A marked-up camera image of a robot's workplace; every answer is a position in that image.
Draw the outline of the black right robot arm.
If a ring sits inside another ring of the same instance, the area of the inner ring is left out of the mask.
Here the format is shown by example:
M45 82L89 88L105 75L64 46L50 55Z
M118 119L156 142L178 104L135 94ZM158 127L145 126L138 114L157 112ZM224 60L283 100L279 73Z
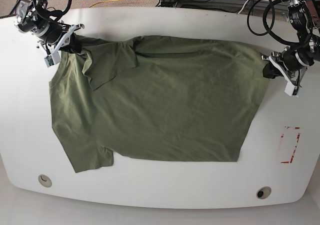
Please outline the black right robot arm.
M37 48L44 53L44 61L48 67L61 62L60 51L77 54L82 50L75 31L85 26L60 21L71 5L72 0L67 0L64 10L50 11L48 0L18 0L15 27L21 33L31 33L39 39Z

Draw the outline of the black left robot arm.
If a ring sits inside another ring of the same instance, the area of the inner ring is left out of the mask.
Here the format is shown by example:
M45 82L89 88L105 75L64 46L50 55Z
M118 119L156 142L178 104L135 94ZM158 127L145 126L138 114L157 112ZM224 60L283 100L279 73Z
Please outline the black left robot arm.
M288 21L296 30L297 42L287 41L276 35L272 28L273 19L267 22L269 12L274 13L276 5L288 2ZM260 36L270 35L277 42L285 45L282 52L272 52L270 56L262 56L267 64L263 68L263 76L267 79L283 77L286 80L285 93L298 96L301 81L309 67L320 60L320 37L314 30L320 29L320 0L268 0L262 15L265 32Z

